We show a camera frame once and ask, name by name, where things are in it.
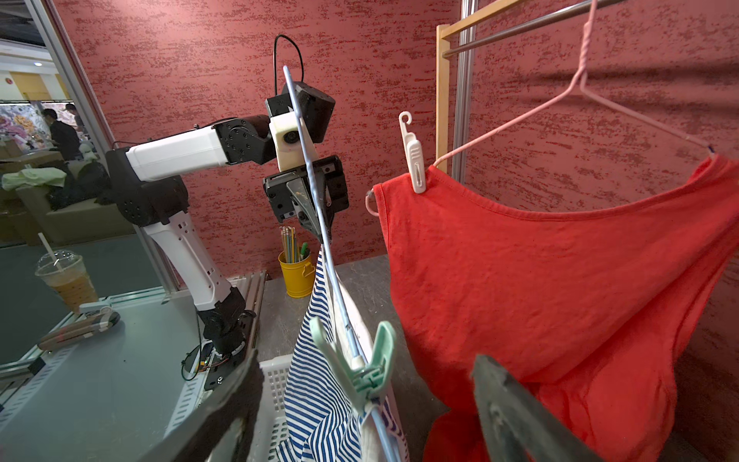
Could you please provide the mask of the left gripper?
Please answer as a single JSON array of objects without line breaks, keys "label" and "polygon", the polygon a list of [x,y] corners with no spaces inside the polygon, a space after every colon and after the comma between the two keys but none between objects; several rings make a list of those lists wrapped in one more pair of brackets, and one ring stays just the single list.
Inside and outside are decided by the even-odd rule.
[{"label": "left gripper", "polygon": [[[313,167],[324,219],[331,224],[337,213],[349,207],[343,164],[338,156],[330,156],[315,161]],[[305,230],[320,242],[323,240],[307,167],[295,167],[271,175],[263,181],[263,188],[279,223],[298,219]]]}]

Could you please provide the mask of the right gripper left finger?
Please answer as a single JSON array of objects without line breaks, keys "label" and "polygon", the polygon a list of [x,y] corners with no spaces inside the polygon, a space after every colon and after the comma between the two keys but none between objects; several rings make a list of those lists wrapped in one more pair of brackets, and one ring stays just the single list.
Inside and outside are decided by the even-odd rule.
[{"label": "right gripper left finger", "polygon": [[232,425],[240,426],[233,461],[248,457],[263,392],[264,373],[254,350],[198,409],[161,443],[142,457],[144,461],[204,461]]}]

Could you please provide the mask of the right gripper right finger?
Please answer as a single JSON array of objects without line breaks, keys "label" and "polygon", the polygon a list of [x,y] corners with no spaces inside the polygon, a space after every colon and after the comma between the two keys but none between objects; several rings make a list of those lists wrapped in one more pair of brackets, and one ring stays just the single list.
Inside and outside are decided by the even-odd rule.
[{"label": "right gripper right finger", "polygon": [[492,461],[600,460],[494,358],[479,354],[471,377]]}]

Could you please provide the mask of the blue white striped tank top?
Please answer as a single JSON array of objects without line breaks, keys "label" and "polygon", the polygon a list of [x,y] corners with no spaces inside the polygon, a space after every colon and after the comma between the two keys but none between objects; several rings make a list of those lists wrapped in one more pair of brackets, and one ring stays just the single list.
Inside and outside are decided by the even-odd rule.
[{"label": "blue white striped tank top", "polygon": [[308,307],[287,373],[283,395],[287,436],[274,448],[279,461],[384,461],[385,450],[371,411],[359,413],[315,345],[311,321],[327,342],[355,365],[344,320],[333,302],[322,253],[316,260]]}]

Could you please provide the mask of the light blue wire hanger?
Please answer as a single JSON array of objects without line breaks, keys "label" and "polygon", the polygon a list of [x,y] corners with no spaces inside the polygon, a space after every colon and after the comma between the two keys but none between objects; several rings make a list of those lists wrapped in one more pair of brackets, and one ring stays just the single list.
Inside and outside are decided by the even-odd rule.
[{"label": "light blue wire hanger", "polygon": [[[300,109],[298,103],[298,91],[296,90],[296,84],[294,84],[292,75],[290,75],[290,73],[287,73],[285,77],[288,92],[294,106],[293,112],[299,121],[300,119],[304,121],[303,112],[302,109]],[[351,348],[352,355],[355,358],[355,362],[357,361],[358,357],[361,356],[363,363],[367,364],[370,361],[369,359],[371,358],[371,354],[365,354],[361,349],[359,341],[357,340],[348,310],[346,309],[346,301],[344,300],[341,282],[338,279],[336,269],[334,267],[333,255],[330,248],[329,226],[324,219],[323,203],[319,201],[319,193],[314,176],[314,162],[311,162],[308,158],[305,158],[305,167],[307,167],[315,206],[319,211],[321,233],[323,233],[323,240],[321,241],[321,253],[324,256],[325,275],[330,279],[330,282],[333,286],[333,302],[334,305],[340,309],[340,313],[344,320],[344,330],[346,331],[346,336],[348,336],[348,345]],[[381,400],[379,404],[375,404],[375,406],[373,406],[370,411],[371,415],[373,415],[373,419],[375,419],[377,431],[381,436],[381,442],[385,450],[386,459],[384,461],[400,461],[404,453],[404,437],[400,425],[393,416],[389,404],[388,395],[386,395],[384,400]]]}]

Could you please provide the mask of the mint green clothespin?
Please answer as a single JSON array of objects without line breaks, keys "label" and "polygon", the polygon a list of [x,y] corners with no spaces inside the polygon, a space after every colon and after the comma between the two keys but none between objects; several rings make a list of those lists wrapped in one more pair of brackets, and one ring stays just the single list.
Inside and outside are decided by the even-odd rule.
[{"label": "mint green clothespin", "polygon": [[388,321],[381,321],[377,327],[367,364],[361,356],[356,362],[348,363],[344,354],[327,339],[319,318],[312,318],[309,327],[315,346],[358,415],[364,416],[384,400],[396,363],[396,331]]}]

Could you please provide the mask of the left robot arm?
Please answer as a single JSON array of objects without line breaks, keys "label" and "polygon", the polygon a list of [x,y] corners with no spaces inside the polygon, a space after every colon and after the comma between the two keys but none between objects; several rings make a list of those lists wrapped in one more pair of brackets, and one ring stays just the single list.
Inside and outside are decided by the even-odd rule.
[{"label": "left robot arm", "polygon": [[256,312],[219,271],[189,214],[183,174],[243,163],[264,165],[295,146],[298,133],[274,136],[271,118],[222,119],[203,128],[105,155],[117,209],[163,250],[190,291],[203,337],[214,348],[206,387],[213,390],[247,358]]}]

